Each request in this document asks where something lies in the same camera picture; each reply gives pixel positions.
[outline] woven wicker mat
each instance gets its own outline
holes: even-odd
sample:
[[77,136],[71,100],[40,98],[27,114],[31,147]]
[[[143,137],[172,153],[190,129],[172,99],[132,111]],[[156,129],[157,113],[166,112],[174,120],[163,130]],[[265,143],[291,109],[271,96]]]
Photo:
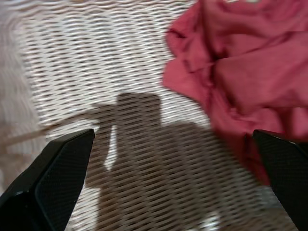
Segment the woven wicker mat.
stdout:
[[94,128],[70,229],[296,230],[199,106],[160,85],[164,32],[191,4],[1,1],[2,190],[48,140]]

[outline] wicker surface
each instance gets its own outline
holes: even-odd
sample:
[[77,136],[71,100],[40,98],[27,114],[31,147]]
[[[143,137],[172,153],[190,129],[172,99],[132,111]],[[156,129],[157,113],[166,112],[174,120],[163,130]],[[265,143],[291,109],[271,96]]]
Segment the wicker surface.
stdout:
[[160,85],[164,32],[192,2],[1,4],[4,188],[46,141],[95,128],[73,230],[296,230],[198,105]]

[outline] red fabric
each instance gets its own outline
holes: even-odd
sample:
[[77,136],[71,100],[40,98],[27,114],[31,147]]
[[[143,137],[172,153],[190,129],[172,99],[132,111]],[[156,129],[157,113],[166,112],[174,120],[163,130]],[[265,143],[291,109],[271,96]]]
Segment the red fabric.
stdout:
[[269,180],[252,132],[308,140],[307,16],[307,0],[199,0],[167,33],[176,58],[163,84],[198,101],[264,184]]

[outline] red cloth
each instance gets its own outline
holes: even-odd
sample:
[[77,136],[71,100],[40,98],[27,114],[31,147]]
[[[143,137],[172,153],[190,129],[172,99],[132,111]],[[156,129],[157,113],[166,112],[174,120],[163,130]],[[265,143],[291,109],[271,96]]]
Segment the red cloth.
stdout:
[[307,0],[199,0],[167,33],[176,58],[163,84],[198,101],[264,184],[269,180],[252,132],[308,140],[307,18]]

